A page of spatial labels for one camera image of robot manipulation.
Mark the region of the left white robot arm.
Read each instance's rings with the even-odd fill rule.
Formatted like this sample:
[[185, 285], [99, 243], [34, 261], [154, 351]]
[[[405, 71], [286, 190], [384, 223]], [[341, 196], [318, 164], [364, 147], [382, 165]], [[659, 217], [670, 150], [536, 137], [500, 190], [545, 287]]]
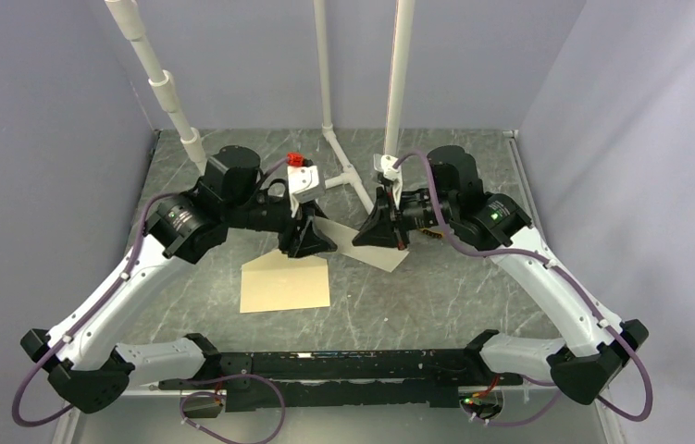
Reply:
[[199, 333], [161, 344], [121, 339], [149, 302], [231, 230], [274, 233], [291, 259], [336, 250], [316, 226], [323, 215], [317, 202], [326, 191], [323, 174], [295, 153], [279, 166], [287, 174], [276, 179], [252, 149], [221, 148], [190, 189], [160, 194], [144, 207], [129, 252], [78, 309], [22, 337], [23, 350], [69, 406], [96, 413], [130, 387], [178, 379], [206, 389], [218, 381], [220, 352]]

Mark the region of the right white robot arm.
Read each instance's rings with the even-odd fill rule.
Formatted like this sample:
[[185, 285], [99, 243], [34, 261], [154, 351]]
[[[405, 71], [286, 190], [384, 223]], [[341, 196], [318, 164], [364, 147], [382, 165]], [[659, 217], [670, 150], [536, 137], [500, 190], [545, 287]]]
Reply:
[[403, 188], [402, 160], [378, 154], [379, 185], [355, 246], [405, 249], [413, 231], [443, 228], [469, 257], [491, 260], [513, 278], [552, 321], [556, 339], [517, 338], [489, 330], [465, 350], [465, 373], [477, 384], [498, 374], [527, 376], [588, 405], [628, 364], [648, 329], [625, 320], [585, 290], [549, 248], [530, 216], [510, 196], [486, 191], [475, 158], [457, 145], [422, 156], [427, 184]]

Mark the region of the tan paper envelope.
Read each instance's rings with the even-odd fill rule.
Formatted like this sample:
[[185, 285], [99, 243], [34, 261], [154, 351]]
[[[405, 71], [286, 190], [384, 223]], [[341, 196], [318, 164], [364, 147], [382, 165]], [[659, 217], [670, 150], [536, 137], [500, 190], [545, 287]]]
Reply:
[[243, 264], [241, 271], [241, 314], [330, 306], [325, 259], [291, 259], [275, 250]]

